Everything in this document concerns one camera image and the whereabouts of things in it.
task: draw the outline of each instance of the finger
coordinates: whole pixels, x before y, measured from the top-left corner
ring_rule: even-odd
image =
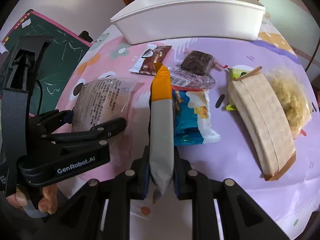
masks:
[[[15,208],[21,208],[21,205],[19,205],[19,203],[16,201],[16,196],[15,196],[15,194],[13,194],[13,195],[11,195],[11,196],[9,196],[9,197],[6,197],[6,199],[7,199],[8,203],[9,203],[10,205],[12,205],[13,207],[15,207]]]
[[[49,214],[56,212],[58,208],[57,190],[56,184],[44,187],[42,189],[44,198],[40,200],[38,205],[41,212],[48,212]]]
[[[7,201],[10,205],[12,205],[15,208],[20,208],[22,206],[27,206],[28,201],[26,196],[21,192],[21,190],[17,187],[17,192],[9,197],[7,197]]]
[[[17,192],[15,194],[16,201],[20,204],[20,206],[28,206],[28,200],[26,196],[17,188]]]
[[[39,201],[39,210],[44,213],[44,212],[48,212],[50,215],[55,213],[57,211],[58,208],[58,202],[50,202],[49,200],[47,200],[46,198],[42,198]]]

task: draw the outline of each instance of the white tray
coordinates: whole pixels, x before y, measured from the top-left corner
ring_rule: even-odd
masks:
[[[130,44],[180,37],[253,41],[264,13],[256,0],[135,0],[110,21]]]

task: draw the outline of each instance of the beige bread roll package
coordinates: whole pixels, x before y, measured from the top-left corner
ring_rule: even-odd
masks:
[[[289,123],[260,68],[229,83],[228,92],[246,125],[266,180],[277,180],[296,159]]]

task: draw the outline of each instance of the pink tablecloth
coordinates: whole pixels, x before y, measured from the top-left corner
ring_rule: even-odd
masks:
[[[310,100],[317,106],[311,85],[298,57],[281,34],[264,19],[259,40],[254,42],[222,38],[181,38],[153,44],[171,45],[172,50],[164,64],[171,66],[184,57],[185,49],[199,50],[213,55],[222,65],[262,66],[263,71],[287,67],[295,72],[305,85]],[[138,78],[142,86],[135,92],[129,113],[128,127],[125,131],[121,155],[122,165],[112,161],[86,174],[98,179],[111,179],[120,171],[127,169],[133,159],[141,157],[143,148],[148,145],[149,89],[153,77],[132,74],[128,71],[145,49],[146,44],[131,46],[115,26],[110,26],[98,39],[79,63],[70,78],[57,108],[72,109],[77,92],[75,87],[107,75]],[[214,107],[221,94],[227,95],[227,73],[213,70],[212,76],[217,85],[210,90],[211,117],[213,129],[221,135],[221,141],[214,144],[180,147],[182,158],[190,161],[192,167],[209,178],[223,181],[233,178],[249,195],[279,224],[291,239],[305,228],[311,212],[320,202],[320,116],[319,111],[304,128],[307,136],[295,140],[297,161],[279,181],[265,181],[261,177],[260,166],[255,158],[255,150],[248,131],[238,112],[226,112],[228,96],[221,107]],[[72,195],[84,183],[79,178],[73,190],[68,182],[60,184],[67,195]],[[132,201],[131,239],[191,239],[191,204],[178,202],[172,187],[155,204],[152,195],[155,187],[151,185],[145,201]],[[142,206],[148,206],[151,214],[141,213]],[[170,210],[171,216],[165,214]]]

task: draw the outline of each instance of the snack package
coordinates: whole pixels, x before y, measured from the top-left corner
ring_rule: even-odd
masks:
[[[171,82],[164,65],[151,84],[150,101],[150,172],[163,195],[171,183],[174,165]]]
[[[312,104],[304,86],[289,69],[272,70],[266,77],[284,110],[293,138],[297,138],[312,115]]]
[[[253,70],[253,68],[245,66],[245,65],[238,65],[235,66],[234,68],[229,68],[229,73],[230,73],[230,80],[229,82],[231,82],[232,80],[234,80],[235,78],[239,78],[247,73],[249,73],[250,71]],[[237,108],[232,100],[231,97],[229,97],[229,102],[228,105],[226,106],[226,110],[227,111],[237,111]]]
[[[229,95],[248,129],[265,180],[278,180],[296,160],[291,130],[261,67],[232,80]]]
[[[202,90],[213,88],[216,81],[207,74],[195,75],[179,67],[169,67],[172,90]]]
[[[214,67],[214,57],[210,54],[193,50],[181,63],[180,68],[198,76],[209,74]]]
[[[174,145],[213,143],[220,135],[211,128],[208,90],[172,91]]]
[[[89,131],[118,117],[127,119],[131,92],[136,84],[132,78],[102,78],[84,84],[74,109],[72,131]],[[108,139],[110,159],[117,166],[122,136],[123,133]]]
[[[144,75],[156,75],[155,63],[162,63],[171,46],[147,44],[143,54],[129,71]]]
[[[202,90],[210,89],[215,80],[210,71],[215,66],[212,55],[200,51],[188,51],[184,60],[176,61],[176,66],[169,67],[172,90]]]

